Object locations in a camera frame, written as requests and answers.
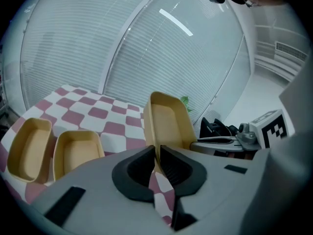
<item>checkered tablecloth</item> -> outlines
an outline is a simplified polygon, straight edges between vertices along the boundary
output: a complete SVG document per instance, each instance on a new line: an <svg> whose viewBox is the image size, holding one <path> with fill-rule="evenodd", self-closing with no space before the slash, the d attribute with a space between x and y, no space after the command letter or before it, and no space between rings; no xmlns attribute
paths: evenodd
<svg viewBox="0 0 313 235"><path fill-rule="evenodd" d="M63 85L20 117L0 143L0 174L12 195L29 204L53 184L54 145L51 147L49 178L44 185L25 183L12 177L6 164L17 131L26 119L33 117L52 122L54 145L62 132L86 129L100 135L105 156L145 146L143 108L83 88ZM172 186L162 174L153 171L149 188L155 193L156 210L170 224L174 208Z"/></svg>

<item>green leaf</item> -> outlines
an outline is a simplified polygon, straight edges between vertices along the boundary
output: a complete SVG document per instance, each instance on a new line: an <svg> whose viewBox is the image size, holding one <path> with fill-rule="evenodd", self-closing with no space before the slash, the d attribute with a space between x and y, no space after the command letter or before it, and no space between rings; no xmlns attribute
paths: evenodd
<svg viewBox="0 0 313 235"><path fill-rule="evenodd" d="M185 106L187 106L187 104L189 103L189 99L187 96L182 96L181 99L180 99Z"/></svg>

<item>horizontal blinds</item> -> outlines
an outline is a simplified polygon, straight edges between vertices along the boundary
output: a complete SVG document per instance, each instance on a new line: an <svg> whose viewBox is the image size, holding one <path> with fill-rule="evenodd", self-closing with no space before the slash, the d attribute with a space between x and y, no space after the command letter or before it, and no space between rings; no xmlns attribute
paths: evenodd
<svg viewBox="0 0 313 235"><path fill-rule="evenodd" d="M250 75L249 54L246 40L243 37L233 67L221 89L218 91L216 98L209 105L202 117L205 117L210 123L213 123L216 118L220 121L224 121L243 93ZM194 124L197 137L199 137L200 134L202 117Z"/></svg>
<svg viewBox="0 0 313 235"><path fill-rule="evenodd" d="M188 96L194 122L226 78L242 36L227 2L153 0L121 43L105 94L140 106L153 91Z"/></svg>
<svg viewBox="0 0 313 235"><path fill-rule="evenodd" d="M63 84L97 90L116 35L142 0L40 0L23 40L28 107Z"/></svg>

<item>air conditioner vent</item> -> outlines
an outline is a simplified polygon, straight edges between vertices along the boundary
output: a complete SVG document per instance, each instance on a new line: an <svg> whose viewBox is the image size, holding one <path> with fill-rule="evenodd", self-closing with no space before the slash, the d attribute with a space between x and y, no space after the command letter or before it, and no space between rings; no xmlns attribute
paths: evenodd
<svg viewBox="0 0 313 235"><path fill-rule="evenodd" d="M307 55L304 54L303 52L289 46L289 45L286 45L286 44L283 44L281 42L276 42L276 46L275 46L275 49L278 50L278 51L281 51L283 53L286 53L288 55L291 55L301 61L305 61L305 59L307 58Z"/></svg>

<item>yellow container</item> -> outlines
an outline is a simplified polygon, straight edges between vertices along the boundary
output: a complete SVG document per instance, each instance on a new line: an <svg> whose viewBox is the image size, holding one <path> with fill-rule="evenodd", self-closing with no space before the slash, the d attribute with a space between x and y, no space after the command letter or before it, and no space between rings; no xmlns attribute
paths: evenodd
<svg viewBox="0 0 313 235"><path fill-rule="evenodd" d="M47 181L51 130L49 120L30 118L24 122L13 139L8 156L7 166L13 177L41 184Z"/></svg>
<svg viewBox="0 0 313 235"><path fill-rule="evenodd" d="M94 131L65 131L55 145L53 155L54 180L81 164L104 157L99 135Z"/></svg>
<svg viewBox="0 0 313 235"><path fill-rule="evenodd" d="M156 147L159 163L160 146L189 149L197 141L187 109L178 98L153 92L143 110L147 145Z"/></svg>

